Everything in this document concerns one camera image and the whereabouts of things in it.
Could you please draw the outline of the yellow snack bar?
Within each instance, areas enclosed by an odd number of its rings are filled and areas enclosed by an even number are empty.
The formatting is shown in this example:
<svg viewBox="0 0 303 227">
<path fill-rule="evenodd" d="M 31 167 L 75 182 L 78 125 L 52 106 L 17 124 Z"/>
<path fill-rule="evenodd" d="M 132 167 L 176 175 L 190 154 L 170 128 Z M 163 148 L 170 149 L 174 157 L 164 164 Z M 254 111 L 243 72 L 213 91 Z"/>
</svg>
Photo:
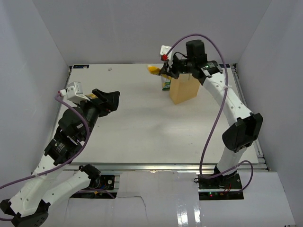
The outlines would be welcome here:
<svg viewBox="0 0 303 227">
<path fill-rule="evenodd" d="M 160 68 L 156 67 L 156 66 L 152 66 L 152 65 L 147 65 L 147 70 L 149 71 L 150 74 L 152 75 L 158 75 L 160 76 Z"/>
</svg>

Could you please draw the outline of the yellow snack packet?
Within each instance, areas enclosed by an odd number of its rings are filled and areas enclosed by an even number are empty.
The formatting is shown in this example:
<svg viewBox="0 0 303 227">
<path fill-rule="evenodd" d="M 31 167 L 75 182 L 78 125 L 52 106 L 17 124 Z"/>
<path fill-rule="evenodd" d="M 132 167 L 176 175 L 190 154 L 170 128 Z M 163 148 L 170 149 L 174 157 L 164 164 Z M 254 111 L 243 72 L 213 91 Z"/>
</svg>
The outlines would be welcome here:
<svg viewBox="0 0 303 227">
<path fill-rule="evenodd" d="M 94 94 L 88 94 L 88 95 L 86 95 L 86 97 L 87 97 L 88 99 L 90 99 L 90 100 L 96 99 L 96 98 L 97 98 L 97 96 L 94 95 Z"/>
</svg>

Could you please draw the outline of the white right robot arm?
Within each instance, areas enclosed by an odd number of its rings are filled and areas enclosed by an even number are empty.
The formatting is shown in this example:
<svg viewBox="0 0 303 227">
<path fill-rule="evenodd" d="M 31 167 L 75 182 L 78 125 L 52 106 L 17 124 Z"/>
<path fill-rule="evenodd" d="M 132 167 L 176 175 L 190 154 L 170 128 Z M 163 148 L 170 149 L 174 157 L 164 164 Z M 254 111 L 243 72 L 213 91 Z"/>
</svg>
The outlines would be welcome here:
<svg viewBox="0 0 303 227">
<path fill-rule="evenodd" d="M 189 73 L 212 95 L 219 105 L 219 113 L 213 126 L 217 125 L 223 114 L 228 122 L 228 129 L 222 134 L 223 154 L 209 179 L 214 179 L 218 188 L 226 188 L 237 167 L 244 164 L 241 160 L 244 152 L 257 140 L 263 117 L 253 113 L 230 87 L 228 71 L 224 64 L 210 61 L 202 40 L 186 42 L 187 53 L 182 59 L 172 55 L 173 48 L 162 46 L 160 57 L 164 62 L 159 74 L 178 79 L 181 73 Z"/>
</svg>

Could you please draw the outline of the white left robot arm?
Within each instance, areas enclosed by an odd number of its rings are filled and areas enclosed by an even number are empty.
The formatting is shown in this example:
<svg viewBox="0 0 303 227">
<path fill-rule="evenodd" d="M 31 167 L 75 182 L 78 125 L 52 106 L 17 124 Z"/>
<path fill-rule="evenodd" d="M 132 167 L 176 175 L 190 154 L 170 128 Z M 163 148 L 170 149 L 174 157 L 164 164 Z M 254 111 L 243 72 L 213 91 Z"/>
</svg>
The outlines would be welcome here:
<svg viewBox="0 0 303 227">
<path fill-rule="evenodd" d="M 66 110 L 39 164 L 30 176 L 3 185 L 6 188 L 25 182 L 18 193 L 0 203 L 2 212 L 10 216 L 8 222 L 15 227 L 39 227 L 57 203 L 83 189 L 99 186 L 101 173 L 91 164 L 80 167 L 56 187 L 52 184 L 87 146 L 98 118 L 118 109 L 119 98 L 119 91 L 107 93 L 94 89 L 89 96 L 77 93 L 74 97 L 68 96 L 67 89 L 58 92 L 55 100 Z"/>
</svg>

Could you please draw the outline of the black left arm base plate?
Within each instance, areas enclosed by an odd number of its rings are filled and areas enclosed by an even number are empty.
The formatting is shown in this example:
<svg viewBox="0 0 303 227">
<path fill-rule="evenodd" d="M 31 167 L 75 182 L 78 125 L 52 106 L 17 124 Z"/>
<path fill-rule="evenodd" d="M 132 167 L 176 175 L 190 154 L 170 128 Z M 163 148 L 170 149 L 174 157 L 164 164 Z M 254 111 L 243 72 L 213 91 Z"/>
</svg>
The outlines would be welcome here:
<svg viewBox="0 0 303 227">
<path fill-rule="evenodd" d="M 114 175 L 101 175 L 99 178 L 97 189 L 113 190 L 115 187 Z"/>
</svg>

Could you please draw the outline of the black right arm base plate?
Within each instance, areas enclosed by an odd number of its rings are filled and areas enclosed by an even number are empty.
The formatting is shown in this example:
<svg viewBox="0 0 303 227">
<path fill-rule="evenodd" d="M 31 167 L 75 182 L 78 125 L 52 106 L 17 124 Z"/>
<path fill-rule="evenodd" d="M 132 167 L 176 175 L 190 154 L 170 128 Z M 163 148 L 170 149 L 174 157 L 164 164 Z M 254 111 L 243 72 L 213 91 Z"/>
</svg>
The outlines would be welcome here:
<svg viewBox="0 0 303 227">
<path fill-rule="evenodd" d="M 219 176 L 212 179 L 204 179 L 200 176 L 194 179 L 199 189 L 241 189 L 242 183 L 239 174 Z"/>
</svg>

